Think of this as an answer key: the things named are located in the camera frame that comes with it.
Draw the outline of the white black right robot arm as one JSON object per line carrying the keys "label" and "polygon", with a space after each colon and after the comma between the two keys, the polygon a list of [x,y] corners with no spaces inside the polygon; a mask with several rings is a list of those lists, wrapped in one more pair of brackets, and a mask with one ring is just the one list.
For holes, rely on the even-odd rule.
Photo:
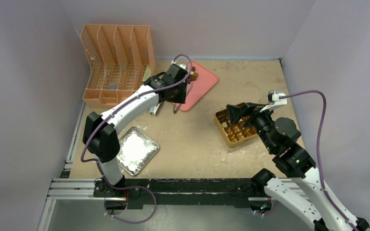
{"label": "white black right robot arm", "polygon": [[247,117],[245,128],[253,128],[265,145],[276,167],[290,178],[307,196],[304,199],[288,189],[281,179],[267,169],[252,177],[251,189],[255,195],[268,196],[282,203],[315,231],[365,231],[369,223],[349,212],[321,178],[310,154],[297,140],[301,136],[293,120],[271,118],[272,112],[264,104],[242,103],[226,106],[232,125]]}

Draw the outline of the pink tongs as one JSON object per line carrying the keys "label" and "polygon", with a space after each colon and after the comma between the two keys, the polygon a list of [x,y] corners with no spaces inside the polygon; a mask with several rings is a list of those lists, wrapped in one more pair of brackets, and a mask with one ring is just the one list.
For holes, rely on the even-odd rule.
{"label": "pink tongs", "polygon": [[178,113],[178,111],[180,110],[181,106],[182,106],[182,104],[180,104],[180,103],[174,103],[174,104],[173,104],[172,112],[173,112],[174,114],[177,114],[177,113]]}

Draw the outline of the silver foil tray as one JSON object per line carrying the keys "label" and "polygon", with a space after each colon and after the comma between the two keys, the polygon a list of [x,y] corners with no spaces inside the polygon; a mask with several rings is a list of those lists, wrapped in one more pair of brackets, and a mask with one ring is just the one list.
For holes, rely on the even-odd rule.
{"label": "silver foil tray", "polygon": [[137,176],[159,151],[160,146],[137,127],[131,127],[120,139],[119,165]]}

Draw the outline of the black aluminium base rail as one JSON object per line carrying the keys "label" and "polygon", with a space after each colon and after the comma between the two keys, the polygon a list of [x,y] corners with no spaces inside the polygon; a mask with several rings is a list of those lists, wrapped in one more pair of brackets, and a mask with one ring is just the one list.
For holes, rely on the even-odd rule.
{"label": "black aluminium base rail", "polygon": [[127,209],[144,205],[230,205],[256,208],[270,201],[251,179],[126,179],[126,190],[111,189],[102,179],[53,179],[48,199],[101,200]]}

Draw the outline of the pink plastic tray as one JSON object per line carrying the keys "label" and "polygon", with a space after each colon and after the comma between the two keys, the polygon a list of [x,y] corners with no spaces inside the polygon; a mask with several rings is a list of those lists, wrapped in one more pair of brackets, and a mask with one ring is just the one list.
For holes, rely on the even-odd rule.
{"label": "pink plastic tray", "polygon": [[197,73],[198,76],[194,81],[191,81],[187,87],[186,102],[182,104],[180,108],[181,111],[190,110],[219,81],[217,75],[199,63],[193,62],[193,67],[195,67],[194,72]]}

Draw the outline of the green eraser block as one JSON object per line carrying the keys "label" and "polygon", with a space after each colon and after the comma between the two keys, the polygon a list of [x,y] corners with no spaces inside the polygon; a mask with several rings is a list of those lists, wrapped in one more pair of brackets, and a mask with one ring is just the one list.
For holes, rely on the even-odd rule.
{"label": "green eraser block", "polygon": [[151,76],[151,68],[149,65],[144,67],[144,73],[142,77],[142,82],[145,82]]}

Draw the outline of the grey blue stapler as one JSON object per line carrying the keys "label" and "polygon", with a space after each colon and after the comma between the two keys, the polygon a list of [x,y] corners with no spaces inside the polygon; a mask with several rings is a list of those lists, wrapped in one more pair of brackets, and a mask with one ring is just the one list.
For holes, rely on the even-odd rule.
{"label": "grey blue stapler", "polygon": [[156,116],[156,115],[157,115],[157,113],[158,113],[158,110],[159,110],[160,106],[161,106],[161,104],[159,103],[159,104],[157,104],[156,106],[151,107],[151,108],[149,109],[149,113],[150,113],[151,115],[153,115],[153,116]]}

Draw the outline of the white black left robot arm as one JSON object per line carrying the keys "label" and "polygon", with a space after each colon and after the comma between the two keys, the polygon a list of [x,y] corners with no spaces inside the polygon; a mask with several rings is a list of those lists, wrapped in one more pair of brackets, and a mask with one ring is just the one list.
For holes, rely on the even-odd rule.
{"label": "white black left robot arm", "polygon": [[172,62],[168,70],[153,75],[127,99],[102,114],[90,113],[86,117],[83,138],[84,148],[80,160],[86,151],[94,155],[103,177],[106,191],[113,197],[124,192],[124,176],[119,168],[117,155],[121,144],[118,135],[145,110],[161,102],[185,103],[188,79],[193,73],[193,65]]}

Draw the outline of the orange plastic file organizer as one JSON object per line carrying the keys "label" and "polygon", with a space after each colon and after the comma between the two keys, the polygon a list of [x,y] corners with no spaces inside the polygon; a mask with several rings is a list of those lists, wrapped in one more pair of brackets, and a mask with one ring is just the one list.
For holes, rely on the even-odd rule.
{"label": "orange plastic file organizer", "polygon": [[91,72],[82,99],[90,108],[109,109],[134,94],[145,66],[156,74],[150,26],[85,24],[80,38]]}

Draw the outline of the gold chocolate box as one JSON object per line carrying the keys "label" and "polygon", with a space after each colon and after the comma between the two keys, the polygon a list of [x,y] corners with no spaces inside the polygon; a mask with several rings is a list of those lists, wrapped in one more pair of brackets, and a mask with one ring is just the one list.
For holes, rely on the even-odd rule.
{"label": "gold chocolate box", "polygon": [[248,121],[247,116],[242,117],[236,124],[231,124],[227,109],[216,112],[213,121],[229,148],[235,148],[259,137],[254,128],[244,127]]}

